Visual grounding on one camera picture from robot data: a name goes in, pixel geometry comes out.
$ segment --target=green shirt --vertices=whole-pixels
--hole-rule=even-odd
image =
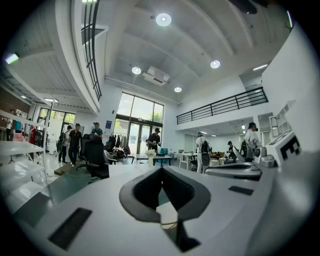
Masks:
[[[93,129],[91,133],[92,133],[92,135],[102,135],[102,134],[104,134],[103,131],[101,130],[101,128],[99,128],[98,130]]]

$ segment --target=black rectangular slot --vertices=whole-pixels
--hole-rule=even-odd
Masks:
[[[253,189],[244,188],[244,187],[240,187],[240,186],[231,186],[231,187],[229,187],[228,190],[234,191],[234,192],[237,192],[237,193],[241,193],[241,194],[245,194],[247,196],[251,196],[252,193],[254,192]]]
[[[71,242],[85,224],[92,211],[84,208],[76,209],[62,225],[48,238],[56,246],[67,250]]]

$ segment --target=black pants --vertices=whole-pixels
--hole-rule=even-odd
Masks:
[[[76,164],[77,154],[78,154],[78,147],[76,146],[69,147],[68,155],[73,165]]]
[[[67,155],[67,147],[62,146],[61,152],[59,153],[59,161],[61,161],[61,156],[62,156],[62,162],[66,161],[66,155]]]
[[[10,141],[10,135],[11,135],[11,129],[6,129],[6,141],[9,142]]]

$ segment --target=black office chair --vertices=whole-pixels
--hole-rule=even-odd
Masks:
[[[85,163],[83,164],[80,164],[76,170],[78,170],[78,168],[82,168],[82,167],[85,167],[86,168],[86,171],[88,172],[88,164],[87,164],[87,161],[86,161],[86,143],[90,141],[90,138],[87,137],[88,134],[84,134],[83,137],[80,139],[80,144],[81,144],[81,150],[79,152],[79,156],[78,158],[80,160],[84,160]]]
[[[105,164],[104,145],[98,141],[89,141],[85,144],[85,156],[87,169],[91,173],[91,177],[96,179],[109,178],[109,166]]]

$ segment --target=railing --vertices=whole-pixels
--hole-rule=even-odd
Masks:
[[[97,76],[96,58],[95,58],[95,35],[96,35],[96,21],[100,0],[86,1],[84,3],[84,23],[81,29],[84,38],[84,49],[86,58],[86,68],[89,69],[93,90],[98,101],[101,97],[101,90]]]
[[[180,125],[186,122],[192,122],[198,119],[212,117],[225,112],[267,102],[268,99],[264,92],[264,88],[259,87],[177,115],[176,122],[177,125]]]

